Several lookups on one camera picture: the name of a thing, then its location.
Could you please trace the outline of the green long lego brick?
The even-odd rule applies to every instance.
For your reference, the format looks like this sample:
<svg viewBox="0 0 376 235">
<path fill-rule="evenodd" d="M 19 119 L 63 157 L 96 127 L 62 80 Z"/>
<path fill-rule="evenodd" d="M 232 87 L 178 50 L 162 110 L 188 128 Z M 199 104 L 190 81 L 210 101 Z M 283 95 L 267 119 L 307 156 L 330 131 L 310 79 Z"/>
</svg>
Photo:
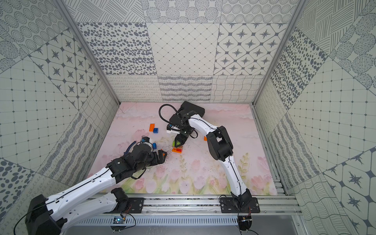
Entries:
<svg viewBox="0 0 376 235">
<path fill-rule="evenodd" d="M 174 147 L 174 148 L 178 148 L 178 147 L 180 147 L 180 146 L 182 146 L 182 144 L 181 144 L 179 141 L 174 141 L 174 142 L 173 142 L 173 147 Z"/>
</svg>

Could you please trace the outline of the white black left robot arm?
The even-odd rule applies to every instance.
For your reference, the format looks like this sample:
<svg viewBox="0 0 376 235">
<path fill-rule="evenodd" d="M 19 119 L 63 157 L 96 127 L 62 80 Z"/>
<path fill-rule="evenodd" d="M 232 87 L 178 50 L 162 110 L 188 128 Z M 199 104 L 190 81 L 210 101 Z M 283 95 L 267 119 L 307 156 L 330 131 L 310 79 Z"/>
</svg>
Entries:
<svg viewBox="0 0 376 235">
<path fill-rule="evenodd" d="M 165 162 L 167 153 L 154 151 L 148 142 L 132 143 L 123 156 L 113 159 L 99 172 L 60 193 L 33 198 L 25 216 L 29 235 L 59 235 L 71 226 L 107 212 L 121 214 L 132 203 L 122 188 L 115 185 L 146 171 L 149 166 Z"/>
</svg>

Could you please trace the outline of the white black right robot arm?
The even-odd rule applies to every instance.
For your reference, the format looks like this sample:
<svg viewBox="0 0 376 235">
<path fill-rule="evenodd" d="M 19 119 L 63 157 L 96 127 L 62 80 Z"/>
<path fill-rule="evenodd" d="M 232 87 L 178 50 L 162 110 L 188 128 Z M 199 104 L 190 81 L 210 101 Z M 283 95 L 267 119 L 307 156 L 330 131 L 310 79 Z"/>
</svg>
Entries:
<svg viewBox="0 0 376 235">
<path fill-rule="evenodd" d="M 167 131 L 177 134 L 174 147 L 183 146 L 194 131 L 206 137 L 209 153 L 222 164 L 230 183 L 234 205 L 241 210 L 249 205 L 252 195 L 235 164 L 232 141 L 224 126 L 210 124 L 203 119 L 204 114 L 204 108 L 182 106 L 169 120 L 165 120 L 168 123 Z"/>
</svg>

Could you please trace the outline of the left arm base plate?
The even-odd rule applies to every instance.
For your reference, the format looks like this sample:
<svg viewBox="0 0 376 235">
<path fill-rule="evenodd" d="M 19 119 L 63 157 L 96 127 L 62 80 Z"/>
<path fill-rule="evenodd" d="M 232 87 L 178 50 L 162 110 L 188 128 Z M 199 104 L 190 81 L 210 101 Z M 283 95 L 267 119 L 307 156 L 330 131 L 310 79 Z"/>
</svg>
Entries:
<svg viewBox="0 0 376 235">
<path fill-rule="evenodd" d="M 144 202 L 145 198 L 128 198 L 118 203 L 115 211 L 118 213 L 141 214 Z"/>
</svg>

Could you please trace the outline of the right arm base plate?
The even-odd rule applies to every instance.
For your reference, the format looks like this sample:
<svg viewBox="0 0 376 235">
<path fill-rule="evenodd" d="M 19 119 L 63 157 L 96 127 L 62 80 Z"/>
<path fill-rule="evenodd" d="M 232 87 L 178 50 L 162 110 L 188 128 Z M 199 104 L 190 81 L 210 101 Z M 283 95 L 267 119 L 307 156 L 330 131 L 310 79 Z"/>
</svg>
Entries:
<svg viewBox="0 0 376 235">
<path fill-rule="evenodd" d="M 220 197 L 219 204 L 222 213 L 260 213 L 259 202 L 255 197 L 242 203 L 232 197 Z"/>
</svg>

